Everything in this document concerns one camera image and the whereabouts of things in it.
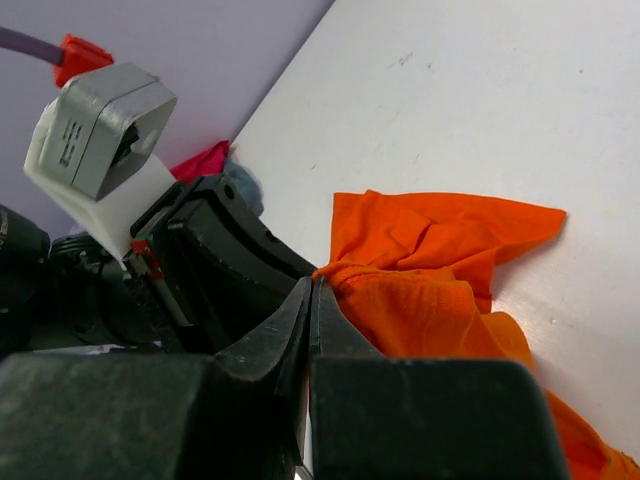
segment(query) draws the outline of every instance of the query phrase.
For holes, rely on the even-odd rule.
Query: gray wall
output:
[[[2,0],[0,24],[55,43],[72,32],[160,75],[179,97],[156,149],[172,165],[238,133],[332,1]],[[51,69],[0,51],[0,86],[0,203],[64,234],[71,220],[22,173]]]

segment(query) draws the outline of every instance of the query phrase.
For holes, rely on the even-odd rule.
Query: pink fabric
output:
[[[229,153],[229,141],[223,140],[216,143],[209,150],[205,150],[173,167],[171,173],[177,180],[182,180],[187,184],[203,175],[222,173],[227,153]]]

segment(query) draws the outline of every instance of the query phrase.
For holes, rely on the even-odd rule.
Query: orange garment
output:
[[[566,214],[498,198],[336,194],[324,275],[349,320],[386,355],[508,358],[535,371],[527,340],[491,310],[495,265],[556,235]],[[572,478],[640,479],[553,393],[547,398]]]

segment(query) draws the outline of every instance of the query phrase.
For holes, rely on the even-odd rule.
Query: red plug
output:
[[[53,66],[53,78],[58,87],[64,86],[71,77],[112,65],[114,62],[106,50],[70,33],[64,37],[60,48],[64,50],[62,62]]]

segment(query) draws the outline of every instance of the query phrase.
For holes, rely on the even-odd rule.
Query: white tabletop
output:
[[[559,207],[494,309],[543,380],[640,457],[640,2],[337,0],[235,142],[263,220],[316,265],[332,193]]]

